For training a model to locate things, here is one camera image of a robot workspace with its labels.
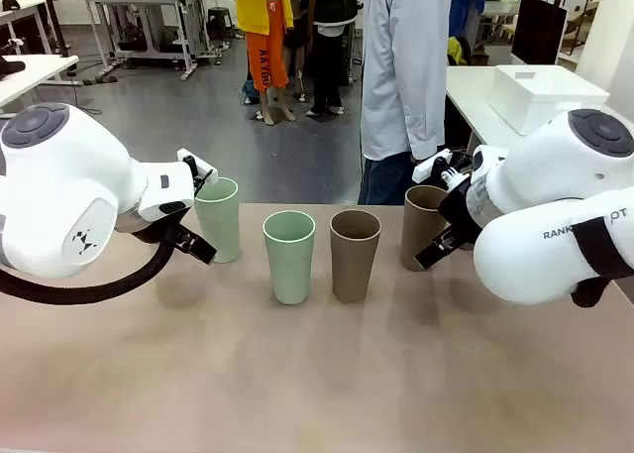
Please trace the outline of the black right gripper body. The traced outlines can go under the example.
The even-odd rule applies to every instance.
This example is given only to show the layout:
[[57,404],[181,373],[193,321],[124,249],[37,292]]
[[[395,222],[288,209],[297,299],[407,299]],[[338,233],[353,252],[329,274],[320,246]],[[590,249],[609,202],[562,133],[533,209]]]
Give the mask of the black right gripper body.
[[467,206],[470,186],[469,182],[461,182],[447,194],[438,207],[439,213],[448,223],[447,232],[455,240],[475,240],[481,232]]

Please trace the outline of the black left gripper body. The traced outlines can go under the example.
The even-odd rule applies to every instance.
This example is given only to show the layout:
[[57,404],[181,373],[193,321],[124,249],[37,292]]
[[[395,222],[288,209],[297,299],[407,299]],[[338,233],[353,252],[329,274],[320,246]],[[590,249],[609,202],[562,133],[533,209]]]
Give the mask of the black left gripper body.
[[167,224],[167,242],[172,249],[180,252],[192,252],[196,241],[197,235],[179,222]]

